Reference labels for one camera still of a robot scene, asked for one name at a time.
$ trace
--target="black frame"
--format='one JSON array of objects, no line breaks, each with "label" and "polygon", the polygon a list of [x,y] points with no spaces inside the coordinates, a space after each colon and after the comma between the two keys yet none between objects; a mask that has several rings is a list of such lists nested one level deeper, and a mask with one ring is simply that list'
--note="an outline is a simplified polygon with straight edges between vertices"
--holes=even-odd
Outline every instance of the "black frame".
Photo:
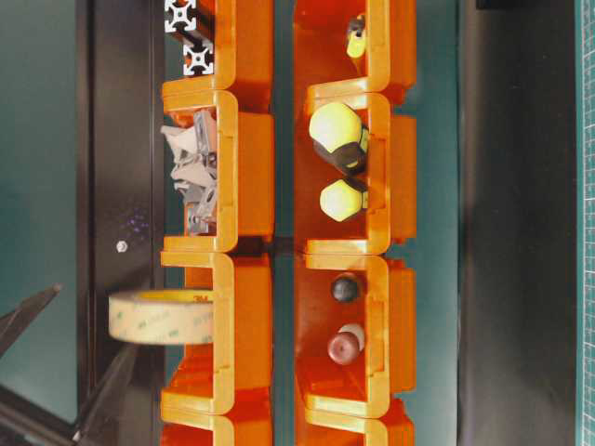
[{"label": "black frame", "polygon": [[[165,37],[163,0],[77,0],[75,14],[80,410],[121,347],[107,334],[109,293],[164,286],[159,253],[165,231],[160,134]],[[119,129],[121,123],[126,123],[125,132]],[[120,175],[114,184],[115,174],[128,171],[135,175]],[[125,224],[130,209],[140,219],[133,227]],[[129,250],[118,254],[114,240],[126,237],[131,238]],[[139,350],[131,383],[135,392],[126,395],[134,402],[135,423],[117,427],[121,437],[132,439],[130,444],[159,444],[161,422],[155,402],[165,379],[164,363],[163,348]],[[113,416],[126,418],[125,413]],[[56,446],[73,444],[81,421],[69,424],[4,387],[0,420]]]}]

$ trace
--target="black metal panel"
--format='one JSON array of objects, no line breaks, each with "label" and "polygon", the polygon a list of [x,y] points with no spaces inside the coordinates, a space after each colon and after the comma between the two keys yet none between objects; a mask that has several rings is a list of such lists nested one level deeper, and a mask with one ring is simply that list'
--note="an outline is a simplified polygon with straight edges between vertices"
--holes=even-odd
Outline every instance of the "black metal panel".
[{"label": "black metal panel", "polygon": [[574,2],[463,32],[459,444],[575,441]]},{"label": "black metal panel", "polygon": [[[109,294],[164,286],[159,264],[164,236],[164,142],[159,132],[164,13],[162,0],[101,0],[90,4],[88,13],[92,387],[120,347],[108,335]],[[119,241],[126,242],[125,252],[116,250]],[[121,415],[128,421],[118,424],[113,444],[158,443],[155,402],[163,382],[163,349],[142,348]]]}]

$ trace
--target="black knob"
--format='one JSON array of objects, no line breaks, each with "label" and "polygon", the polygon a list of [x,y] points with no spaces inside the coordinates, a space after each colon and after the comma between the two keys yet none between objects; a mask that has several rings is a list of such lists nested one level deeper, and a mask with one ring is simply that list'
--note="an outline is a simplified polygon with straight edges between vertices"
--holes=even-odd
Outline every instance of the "black knob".
[{"label": "black knob", "polygon": [[331,286],[333,297],[339,302],[352,302],[360,295],[360,284],[354,274],[341,274]]}]

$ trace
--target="black and yellow handle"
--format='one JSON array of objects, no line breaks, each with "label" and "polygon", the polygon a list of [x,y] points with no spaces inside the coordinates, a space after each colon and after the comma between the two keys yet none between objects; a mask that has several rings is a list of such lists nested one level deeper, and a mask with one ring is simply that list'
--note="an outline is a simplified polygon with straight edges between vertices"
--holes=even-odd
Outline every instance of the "black and yellow handle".
[{"label": "black and yellow handle", "polygon": [[367,209],[367,187],[355,178],[339,179],[323,189],[320,207],[335,221],[345,221]]},{"label": "black and yellow handle", "polygon": [[358,175],[365,169],[369,131],[350,107],[331,102],[310,119],[314,149],[344,175]]}]

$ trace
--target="tape roll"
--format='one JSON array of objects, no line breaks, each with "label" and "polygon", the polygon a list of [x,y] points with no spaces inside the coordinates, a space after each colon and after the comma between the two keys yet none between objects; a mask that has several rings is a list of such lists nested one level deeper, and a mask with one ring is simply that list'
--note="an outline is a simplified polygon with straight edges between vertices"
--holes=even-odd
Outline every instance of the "tape roll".
[{"label": "tape roll", "polygon": [[150,345],[213,342],[213,292],[165,290],[110,296],[110,336]]}]

